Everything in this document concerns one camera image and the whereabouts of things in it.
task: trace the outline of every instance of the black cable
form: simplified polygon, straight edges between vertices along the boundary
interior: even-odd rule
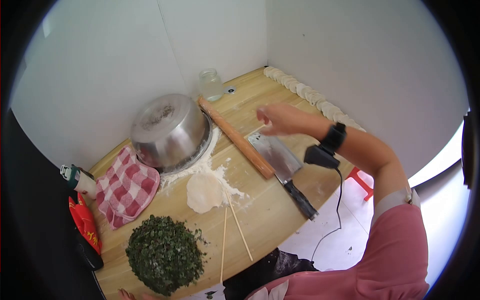
[[[315,252],[317,251],[317,248],[318,248],[318,245],[320,245],[320,242],[323,241],[323,239],[326,238],[326,237],[328,237],[330,234],[334,233],[335,231],[342,229],[342,221],[340,221],[340,214],[338,213],[338,206],[340,205],[340,199],[342,199],[343,178],[342,178],[342,173],[340,173],[340,171],[338,170],[338,168],[335,168],[335,171],[337,171],[337,173],[340,175],[340,195],[338,196],[338,203],[336,204],[336,215],[337,215],[337,217],[338,217],[338,223],[339,223],[340,227],[337,228],[337,229],[335,229],[335,230],[330,231],[329,233],[327,233],[327,235],[323,236],[323,237],[318,241],[318,244],[317,244],[317,246],[315,247],[315,250],[313,250],[312,259],[310,259],[311,261],[313,261],[313,257],[315,256]]]

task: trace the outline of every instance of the cleaver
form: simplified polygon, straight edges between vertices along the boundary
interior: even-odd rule
[[[248,141],[255,150],[275,169],[275,175],[295,200],[301,212],[310,220],[317,215],[317,210],[308,199],[293,185],[292,176],[303,167],[302,162],[276,136],[266,136],[260,132],[249,135]]]

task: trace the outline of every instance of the red bag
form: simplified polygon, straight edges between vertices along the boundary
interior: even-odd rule
[[[73,220],[75,221],[75,224],[77,225],[81,235],[100,255],[102,241],[98,238],[93,214],[86,205],[82,195],[80,193],[77,194],[78,204],[76,204],[71,197],[68,197],[68,207],[70,208],[70,213],[72,214]]]

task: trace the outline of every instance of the pink checkered towel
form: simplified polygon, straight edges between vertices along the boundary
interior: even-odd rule
[[[155,196],[160,175],[140,163],[135,153],[124,146],[105,176],[96,180],[98,210],[112,230],[132,222]]]

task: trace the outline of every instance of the person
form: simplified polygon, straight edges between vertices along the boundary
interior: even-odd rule
[[[257,119],[267,125],[265,135],[303,133],[318,141],[334,124],[288,104],[259,106]],[[374,214],[362,259],[347,270],[296,272],[275,279],[247,291],[246,299],[265,299],[272,289],[274,299],[285,300],[422,299],[427,293],[428,246],[417,193],[389,146],[351,127],[346,133],[337,153],[374,179]]]

